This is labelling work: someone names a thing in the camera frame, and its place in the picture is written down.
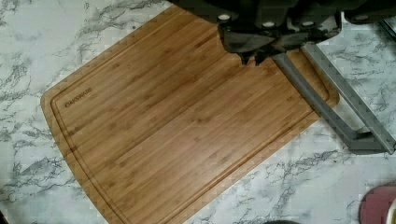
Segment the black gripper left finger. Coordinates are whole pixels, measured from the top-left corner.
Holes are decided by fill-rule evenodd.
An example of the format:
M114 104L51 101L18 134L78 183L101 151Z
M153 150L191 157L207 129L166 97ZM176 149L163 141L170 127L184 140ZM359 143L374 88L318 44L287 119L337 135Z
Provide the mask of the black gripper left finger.
M275 54L271 43L275 40L269 31L238 24L219 24L219 38L224 49L236 54L241 64L247 65L251 58L260 65Z

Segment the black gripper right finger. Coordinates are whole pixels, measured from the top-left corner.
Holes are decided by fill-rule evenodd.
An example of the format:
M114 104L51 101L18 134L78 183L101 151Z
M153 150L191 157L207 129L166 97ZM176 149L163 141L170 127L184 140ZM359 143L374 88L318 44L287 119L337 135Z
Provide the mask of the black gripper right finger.
M260 65L267 58L274 57L290 50L299 49L306 44L318 44L340 33L339 28L331 30L308 29L305 32L298 32L290 35L282 35L280 38L264 45L254 51L255 65Z

